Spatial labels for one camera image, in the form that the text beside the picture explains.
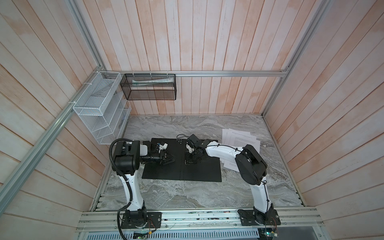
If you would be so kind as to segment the blue folder black inside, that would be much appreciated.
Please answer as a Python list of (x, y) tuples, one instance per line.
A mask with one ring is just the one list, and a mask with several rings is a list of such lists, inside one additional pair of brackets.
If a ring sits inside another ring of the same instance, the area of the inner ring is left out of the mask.
[(221, 161), (219, 158), (209, 157), (207, 154), (201, 156), (196, 163), (188, 163), (187, 140), (185, 139), (159, 139), (152, 138), (144, 141), (148, 147), (149, 154), (159, 152), (159, 144), (166, 143), (167, 157), (173, 159), (172, 163), (160, 165), (158, 163), (146, 163), (143, 179), (153, 180), (176, 180), (176, 181), (198, 181), (198, 182), (222, 182)]

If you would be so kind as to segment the printed paper sheet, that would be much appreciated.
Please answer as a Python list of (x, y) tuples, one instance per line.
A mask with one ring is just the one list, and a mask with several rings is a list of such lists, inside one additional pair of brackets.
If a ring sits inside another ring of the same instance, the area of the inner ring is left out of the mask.
[[(253, 146), (256, 151), (260, 152), (260, 141), (257, 140), (256, 136), (252, 135), (241, 135), (233, 132), (227, 132), (223, 134), (222, 143), (224, 145), (233, 146), (233, 147), (245, 147), (246, 145)], [(224, 164), (224, 168), (239, 172), (238, 167), (236, 166), (235, 160), (224, 160), (221, 159)]]

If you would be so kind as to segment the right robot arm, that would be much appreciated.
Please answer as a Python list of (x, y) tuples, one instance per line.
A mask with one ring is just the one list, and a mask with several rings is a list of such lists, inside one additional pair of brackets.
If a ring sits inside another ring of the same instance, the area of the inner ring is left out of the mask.
[(197, 161), (203, 155), (235, 161), (242, 179), (250, 185), (253, 195), (253, 218), (258, 225), (267, 225), (274, 216), (274, 207), (267, 190), (267, 163), (251, 146), (232, 147), (213, 140), (200, 140), (195, 135), (187, 138), (187, 156)]

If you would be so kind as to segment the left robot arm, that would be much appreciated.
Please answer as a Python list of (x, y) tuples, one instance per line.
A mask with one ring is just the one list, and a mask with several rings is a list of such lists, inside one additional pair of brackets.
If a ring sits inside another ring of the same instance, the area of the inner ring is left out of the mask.
[(174, 157), (167, 151), (168, 144), (155, 144), (151, 151), (151, 142), (141, 144), (125, 138), (114, 140), (109, 148), (112, 170), (123, 183), (127, 203), (118, 210), (118, 229), (151, 228), (152, 221), (147, 213), (145, 201), (141, 195), (137, 171), (140, 164), (155, 163), (160, 166), (173, 163)]

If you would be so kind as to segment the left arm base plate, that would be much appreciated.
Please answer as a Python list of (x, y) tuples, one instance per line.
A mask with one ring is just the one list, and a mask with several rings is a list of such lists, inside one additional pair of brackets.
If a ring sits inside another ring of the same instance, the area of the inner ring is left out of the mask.
[(121, 223), (122, 229), (159, 229), (162, 222), (161, 212), (126, 211)]

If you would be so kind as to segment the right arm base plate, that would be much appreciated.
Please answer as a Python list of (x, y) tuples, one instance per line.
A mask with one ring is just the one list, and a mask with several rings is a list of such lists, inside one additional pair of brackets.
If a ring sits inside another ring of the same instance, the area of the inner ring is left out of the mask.
[(278, 212), (273, 208), (270, 208), (266, 213), (262, 213), (255, 208), (253, 210), (239, 209), (238, 214), (242, 226), (281, 225)]

